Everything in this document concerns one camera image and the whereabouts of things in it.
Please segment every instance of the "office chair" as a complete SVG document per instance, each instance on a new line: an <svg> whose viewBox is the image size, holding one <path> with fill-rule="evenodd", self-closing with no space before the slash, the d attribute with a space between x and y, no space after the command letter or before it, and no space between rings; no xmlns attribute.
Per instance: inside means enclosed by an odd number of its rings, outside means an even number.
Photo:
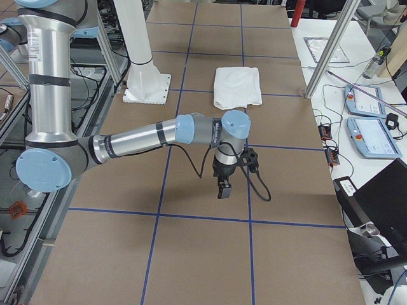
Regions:
<svg viewBox="0 0 407 305"><path fill-rule="evenodd" d="M402 24L401 15L406 6L400 5L398 0L376 0L376 2L376 5L363 6L356 10L360 16L358 22L366 27L366 36L369 35L371 27L383 30L397 27L398 33Z"/></svg>

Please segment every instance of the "folded towel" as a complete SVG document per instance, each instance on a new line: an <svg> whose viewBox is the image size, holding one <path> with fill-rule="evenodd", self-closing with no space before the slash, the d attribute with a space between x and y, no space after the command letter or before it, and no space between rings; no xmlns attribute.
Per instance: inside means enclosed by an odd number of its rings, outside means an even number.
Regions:
<svg viewBox="0 0 407 305"><path fill-rule="evenodd" d="M217 68L214 105L226 110L261 105L259 69L249 67Z"/></svg>

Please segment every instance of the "white desk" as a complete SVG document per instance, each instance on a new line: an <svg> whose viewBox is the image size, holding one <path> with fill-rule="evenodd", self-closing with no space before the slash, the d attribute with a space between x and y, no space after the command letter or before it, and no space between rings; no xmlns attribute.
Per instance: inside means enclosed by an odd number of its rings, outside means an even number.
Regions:
<svg viewBox="0 0 407 305"><path fill-rule="evenodd" d="M307 20L303 19L300 21L299 26L297 28L293 28L293 36L294 41L296 43L297 51L299 58L301 60L302 67L312 66L315 67L316 63L314 62L306 44L304 41L304 37L329 37L333 27L335 26L334 20ZM388 81L390 79L378 78L374 77L372 79L364 79L363 77L359 77L365 66L368 64L369 61L366 63L357 65L356 67L343 67L346 65L356 65L365 60L369 60L374 54L375 51L370 45L367 37L364 35L362 29L360 28L357 22L350 22L348 29L343 36L340 46L344 50L346 56L350 60L349 64L331 64L330 70L335 73L336 75L341 76L343 79L346 79L350 82L356 82L362 85L373 85L377 83L383 83L384 81ZM309 68L303 68L303 73L305 77L305 81L308 83L311 75L314 70ZM314 96L312 97L312 106L314 109L320 110L324 115L329 116L332 119L332 122L339 121L339 115L335 114L334 112L326 109L324 107L324 99L322 97L322 87L326 84L334 85L334 86L345 86L340 80L334 78L333 76L325 75L319 84L317 90L315 91ZM396 88L393 82L388 82L382 85L378 85L382 91L384 101L390 104L402 104L404 103L404 99L402 98L400 92ZM344 89L340 88L333 88L333 87L325 87L325 99L326 105L341 113L345 101L344 97ZM339 141L340 146L340 153L347 157L354 166L354 174L352 176L352 181L354 181L357 187L361 187L365 184L370 178L380 172L383 168L385 168L391 160L379 160L379 159L364 159L361 155L357 152L355 146L350 139L350 136L347 133L347 126L345 119L348 118L350 115L348 114L346 108L343 112L343 122L341 124L341 128L339 129L339 124L334 124L332 126L332 135L334 140L337 142ZM404 118L399 117L400 122L400 129L405 132L407 130L407 120ZM394 136L399 135L397 131L393 131L392 134ZM407 161L407 137L403 140L397 141L397 146L403 153L403 161ZM340 166L335 166L332 171L332 179L336 179L339 177L343 177L346 175L350 175L352 169L351 166L347 163L346 160L340 157ZM366 304L371 305L376 297L380 297L377 295L369 286L369 284L361 280L361 286L364 292L364 297ZM391 288L386 291L384 297L382 297L381 304L386 304L389 300L389 296L391 293ZM392 300L392 305L405 305L407 300L407 287L398 287L397 292Z"/></svg>

